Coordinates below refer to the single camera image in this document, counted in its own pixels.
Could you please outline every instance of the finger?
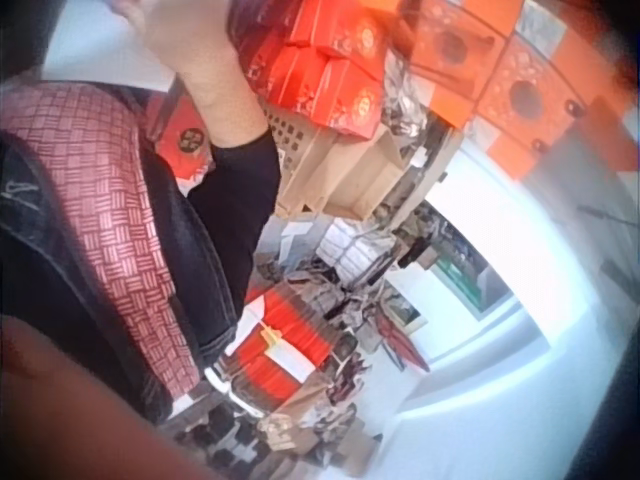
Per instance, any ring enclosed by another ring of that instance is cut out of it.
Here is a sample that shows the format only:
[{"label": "finger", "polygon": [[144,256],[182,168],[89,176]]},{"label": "finger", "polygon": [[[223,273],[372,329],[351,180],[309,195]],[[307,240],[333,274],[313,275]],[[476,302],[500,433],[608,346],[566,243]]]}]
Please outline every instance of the finger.
[{"label": "finger", "polygon": [[145,15],[141,2],[138,0],[113,0],[111,10],[126,18],[133,29],[139,34],[145,31]]}]

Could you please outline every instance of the person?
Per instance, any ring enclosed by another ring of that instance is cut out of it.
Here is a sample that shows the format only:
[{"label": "person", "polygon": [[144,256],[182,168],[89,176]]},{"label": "person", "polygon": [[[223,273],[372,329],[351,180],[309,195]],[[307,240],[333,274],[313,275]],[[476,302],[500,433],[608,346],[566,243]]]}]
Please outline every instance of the person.
[{"label": "person", "polygon": [[226,34],[228,2],[110,1],[184,83],[215,169],[183,197],[135,112],[102,86],[4,90],[0,311],[159,423],[234,338],[280,170]]}]

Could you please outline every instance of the black sleeve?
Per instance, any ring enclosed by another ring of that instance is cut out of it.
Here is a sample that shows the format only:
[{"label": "black sleeve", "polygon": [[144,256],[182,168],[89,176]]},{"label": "black sleeve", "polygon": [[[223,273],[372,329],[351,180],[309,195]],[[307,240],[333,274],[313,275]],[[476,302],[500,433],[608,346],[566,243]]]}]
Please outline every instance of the black sleeve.
[{"label": "black sleeve", "polygon": [[267,131],[236,148],[213,148],[216,167],[188,199],[218,252],[233,304],[242,314],[253,254],[280,185],[278,151]]}]

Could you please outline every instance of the hand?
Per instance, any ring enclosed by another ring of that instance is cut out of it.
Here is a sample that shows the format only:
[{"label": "hand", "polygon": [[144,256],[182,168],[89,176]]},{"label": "hand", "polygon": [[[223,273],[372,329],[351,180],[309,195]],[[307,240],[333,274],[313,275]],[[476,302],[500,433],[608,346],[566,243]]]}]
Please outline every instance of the hand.
[{"label": "hand", "polygon": [[183,78],[209,75],[235,59],[226,33],[229,0],[110,0],[144,44]]}]

